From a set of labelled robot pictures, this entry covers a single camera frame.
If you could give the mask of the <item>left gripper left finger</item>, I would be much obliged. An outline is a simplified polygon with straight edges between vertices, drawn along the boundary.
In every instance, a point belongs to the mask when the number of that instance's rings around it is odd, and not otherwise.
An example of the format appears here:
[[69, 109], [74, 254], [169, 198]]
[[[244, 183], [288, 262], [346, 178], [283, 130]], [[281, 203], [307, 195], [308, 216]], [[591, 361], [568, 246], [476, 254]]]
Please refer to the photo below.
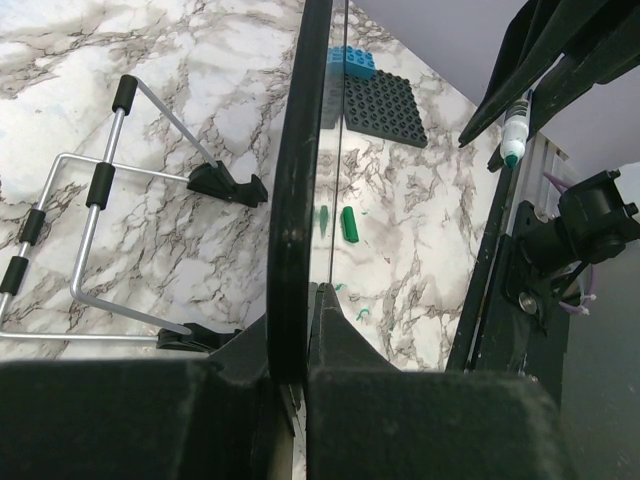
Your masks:
[[263, 479], [274, 432], [266, 328], [205, 359], [1, 366], [5, 479]]

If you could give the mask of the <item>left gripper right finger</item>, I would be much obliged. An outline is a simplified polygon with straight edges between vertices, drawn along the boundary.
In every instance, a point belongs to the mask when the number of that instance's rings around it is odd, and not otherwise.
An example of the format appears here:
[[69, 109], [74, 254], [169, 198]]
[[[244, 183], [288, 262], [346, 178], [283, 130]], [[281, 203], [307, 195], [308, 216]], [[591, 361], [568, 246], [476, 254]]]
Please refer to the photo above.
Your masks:
[[571, 479], [550, 396], [516, 375], [402, 371], [321, 284], [311, 323], [311, 479]]

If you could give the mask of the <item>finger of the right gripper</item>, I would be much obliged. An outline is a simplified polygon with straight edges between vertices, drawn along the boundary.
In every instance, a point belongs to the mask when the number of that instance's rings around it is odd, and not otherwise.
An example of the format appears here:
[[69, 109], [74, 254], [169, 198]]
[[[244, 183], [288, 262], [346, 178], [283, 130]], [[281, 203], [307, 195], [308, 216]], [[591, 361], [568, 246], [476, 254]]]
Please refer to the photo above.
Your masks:
[[533, 88], [533, 136], [594, 85], [639, 65], [637, 1], [560, 2], [531, 54], [487, 106], [487, 121]]
[[482, 109], [492, 102], [495, 94], [508, 83], [510, 77], [531, 54], [534, 45], [541, 38], [560, 4], [560, 1], [527, 1], [511, 20], [504, 34], [485, 95], [459, 136], [460, 147], [469, 144], [491, 123], [491, 120], [488, 120], [485, 126], [477, 126]]

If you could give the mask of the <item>green whiteboard marker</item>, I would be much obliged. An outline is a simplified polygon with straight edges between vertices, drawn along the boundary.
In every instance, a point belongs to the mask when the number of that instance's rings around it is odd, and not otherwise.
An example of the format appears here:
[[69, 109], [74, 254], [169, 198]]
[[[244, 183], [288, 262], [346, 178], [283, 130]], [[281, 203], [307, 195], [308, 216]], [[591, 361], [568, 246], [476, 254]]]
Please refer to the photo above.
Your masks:
[[523, 95], [514, 101], [505, 111], [500, 155], [504, 165], [510, 169], [518, 165], [526, 152], [532, 96], [533, 90], [526, 90]]

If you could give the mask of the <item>black framed whiteboard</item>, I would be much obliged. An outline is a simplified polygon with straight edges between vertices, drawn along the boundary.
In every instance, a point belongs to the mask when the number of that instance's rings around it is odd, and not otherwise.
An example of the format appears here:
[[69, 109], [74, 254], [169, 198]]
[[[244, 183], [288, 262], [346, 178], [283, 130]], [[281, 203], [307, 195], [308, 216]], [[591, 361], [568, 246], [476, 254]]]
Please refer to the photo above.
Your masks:
[[304, 4], [271, 200], [266, 289], [269, 370], [280, 385], [307, 376], [308, 295], [317, 163], [321, 149], [340, 150], [345, 1]]

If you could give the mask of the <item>green marker cap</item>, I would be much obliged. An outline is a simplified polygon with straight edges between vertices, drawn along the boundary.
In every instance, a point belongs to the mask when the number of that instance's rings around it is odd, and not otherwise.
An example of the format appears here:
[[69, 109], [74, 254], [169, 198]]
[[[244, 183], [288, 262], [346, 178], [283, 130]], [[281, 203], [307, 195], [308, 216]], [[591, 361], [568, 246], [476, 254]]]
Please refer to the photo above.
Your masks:
[[359, 242], [359, 234], [356, 225], [354, 210], [346, 206], [341, 212], [341, 225], [344, 239], [352, 244]]

